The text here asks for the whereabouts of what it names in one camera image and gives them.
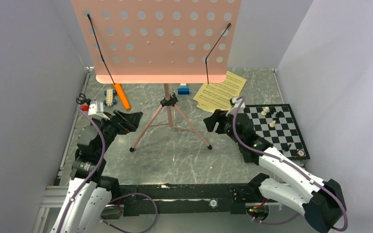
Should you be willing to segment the pink music stand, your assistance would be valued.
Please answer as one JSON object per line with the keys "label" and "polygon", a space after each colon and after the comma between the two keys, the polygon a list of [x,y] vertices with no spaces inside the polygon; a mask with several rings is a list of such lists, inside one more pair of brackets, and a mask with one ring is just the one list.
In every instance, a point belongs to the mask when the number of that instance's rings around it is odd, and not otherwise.
{"label": "pink music stand", "polygon": [[179,111],[171,83],[221,83],[239,0],[74,0],[97,81],[161,83],[167,125]]}

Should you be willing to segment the orange toy microphone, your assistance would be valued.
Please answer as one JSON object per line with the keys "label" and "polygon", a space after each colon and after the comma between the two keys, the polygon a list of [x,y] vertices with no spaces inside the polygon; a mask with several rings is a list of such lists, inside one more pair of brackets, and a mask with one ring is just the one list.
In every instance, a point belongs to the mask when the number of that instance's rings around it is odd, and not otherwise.
{"label": "orange toy microphone", "polygon": [[130,111],[131,110],[131,105],[130,105],[127,97],[126,97],[126,94],[125,94],[122,86],[119,83],[112,84],[112,86],[114,87],[115,91],[117,92],[117,95],[119,96],[124,109],[126,111]]}

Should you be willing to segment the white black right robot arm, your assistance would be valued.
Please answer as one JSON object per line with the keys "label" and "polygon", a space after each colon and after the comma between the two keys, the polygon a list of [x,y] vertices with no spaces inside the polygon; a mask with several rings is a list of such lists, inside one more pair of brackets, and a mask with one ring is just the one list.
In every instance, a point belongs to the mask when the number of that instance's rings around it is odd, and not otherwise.
{"label": "white black right robot arm", "polygon": [[307,159],[309,154],[289,106],[218,109],[204,123],[209,132],[229,136],[245,162],[271,172],[256,175],[248,183],[253,201],[277,201],[303,216],[320,233],[335,230],[339,220],[344,221],[340,232],[348,228],[341,185],[295,163],[295,159]]}

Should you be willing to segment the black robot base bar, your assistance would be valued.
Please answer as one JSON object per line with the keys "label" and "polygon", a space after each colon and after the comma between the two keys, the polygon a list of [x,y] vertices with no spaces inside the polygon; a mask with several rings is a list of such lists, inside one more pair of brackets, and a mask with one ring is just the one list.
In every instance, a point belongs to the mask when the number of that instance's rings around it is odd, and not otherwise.
{"label": "black robot base bar", "polygon": [[120,200],[113,195],[111,206],[123,209],[124,216],[146,214],[223,213],[245,214],[265,207],[266,200],[247,183],[121,185]]}

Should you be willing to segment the black microphone stand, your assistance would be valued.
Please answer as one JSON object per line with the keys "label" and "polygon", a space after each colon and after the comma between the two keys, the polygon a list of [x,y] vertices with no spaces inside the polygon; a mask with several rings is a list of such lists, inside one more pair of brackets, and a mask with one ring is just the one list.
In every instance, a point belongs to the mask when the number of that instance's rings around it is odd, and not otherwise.
{"label": "black microphone stand", "polygon": [[76,103],[79,105],[89,105],[91,103],[91,99],[88,99],[84,93],[80,93],[76,98]]}

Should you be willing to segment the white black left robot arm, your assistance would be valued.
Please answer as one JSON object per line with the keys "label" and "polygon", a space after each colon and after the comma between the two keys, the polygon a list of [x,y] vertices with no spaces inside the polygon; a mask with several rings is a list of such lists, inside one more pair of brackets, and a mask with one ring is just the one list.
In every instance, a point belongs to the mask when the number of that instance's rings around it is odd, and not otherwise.
{"label": "white black left robot arm", "polygon": [[106,205],[119,200],[117,178],[103,176],[104,155],[117,135],[135,132],[142,112],[123,113],[114,110],[105,118],[83,115],[90,124],[80,131],[71,167],[68,191],[52,233],[87,233],[93,229]]}

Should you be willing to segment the yellow sheet music page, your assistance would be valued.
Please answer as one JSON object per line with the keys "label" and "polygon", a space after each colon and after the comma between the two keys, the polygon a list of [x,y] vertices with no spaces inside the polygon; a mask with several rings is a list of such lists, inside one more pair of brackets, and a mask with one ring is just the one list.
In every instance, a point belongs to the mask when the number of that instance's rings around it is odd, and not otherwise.
{"label": "yellow sheet music page", "polygon": [[213,113],[217,107],[214,107],[214,106],[206,106],[204,104],[201,104],[201,103],[198,103],[197,104],[197,108],[203,110],[203,111],[206,111],[206,112],[210,112],[210,113]]}
{"label": "yellow sheet music page", "polygon": [[221,83],[203,84],[193,97],[198,103],[214,106],[220,110],[231,108],[230,99],[238,97],[246,84],[247,79],[230,71],[226,72],[226,79]]}

